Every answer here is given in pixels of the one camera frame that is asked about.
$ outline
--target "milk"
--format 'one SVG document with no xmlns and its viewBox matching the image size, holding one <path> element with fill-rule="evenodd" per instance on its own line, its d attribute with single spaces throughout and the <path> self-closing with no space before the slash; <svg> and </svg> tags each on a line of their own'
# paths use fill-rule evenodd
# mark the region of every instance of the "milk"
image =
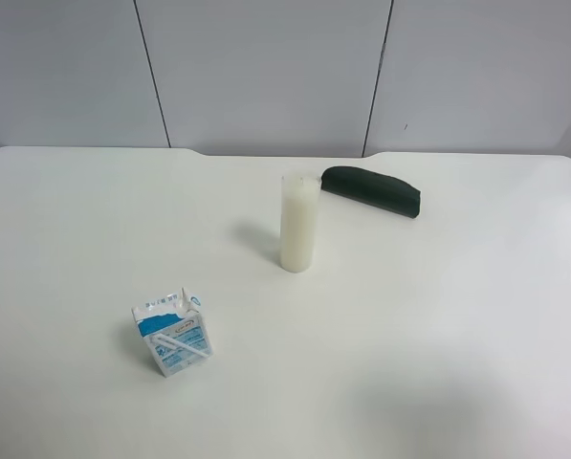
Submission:
<svg viewBox="0 0 571 459">
<path fill-rule="evenodd" d="M 212 355 L 200 300 L 185 289 L 132 308 L 132 316 L 164 376 Z"/>
<path fill-rule="evenodd" d="M 319 177 L 283 177 L 280 261 L 291 273 L 301 273 L 313 262 L 320 190 Z"/>
</svg>

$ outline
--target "white table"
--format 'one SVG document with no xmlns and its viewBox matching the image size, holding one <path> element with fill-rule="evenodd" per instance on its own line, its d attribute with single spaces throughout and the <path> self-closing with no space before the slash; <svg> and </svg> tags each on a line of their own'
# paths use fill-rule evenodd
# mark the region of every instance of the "white table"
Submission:
<svg viewBox="0 0 571 459">
<path fill-rule="evenodd" d="M 275 264 L 280 177 L 354 164 Z M 184 284 L 215 355 L 165 379 L 130 308 Z M 0 150 L 0 458 L 571 458 L 571 161 Z"/>
</svg>

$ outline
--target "milk carton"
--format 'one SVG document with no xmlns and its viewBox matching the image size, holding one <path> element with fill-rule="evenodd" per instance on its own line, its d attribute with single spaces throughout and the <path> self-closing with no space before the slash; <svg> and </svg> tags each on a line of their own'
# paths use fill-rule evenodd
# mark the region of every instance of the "milk carton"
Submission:
<svg viewBox="0 0 571 459">
<path fill-rule="evenodd" d="M 185 289 L 134 307 L 132 315 L 164 376 L 212 355 L 200 300 Z"/>
</svg>

